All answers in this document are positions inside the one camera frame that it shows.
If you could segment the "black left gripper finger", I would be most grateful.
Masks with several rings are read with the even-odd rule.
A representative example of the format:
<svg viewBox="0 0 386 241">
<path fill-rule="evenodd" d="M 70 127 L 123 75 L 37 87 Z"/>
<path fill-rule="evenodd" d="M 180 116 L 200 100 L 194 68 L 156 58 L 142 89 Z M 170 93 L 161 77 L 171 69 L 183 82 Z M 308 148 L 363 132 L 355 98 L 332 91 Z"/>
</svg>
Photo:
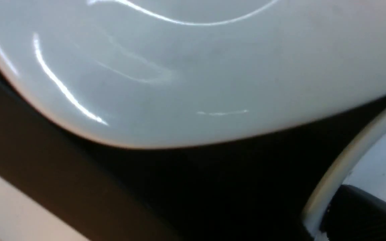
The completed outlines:
<svg viewBox="0 0 386 241">
<path fill-rule="evenodd" d="M 342 185 L 325 212 L 320 231 L 330 241 L 386 241 L 386 202 Z"/>
</svg>

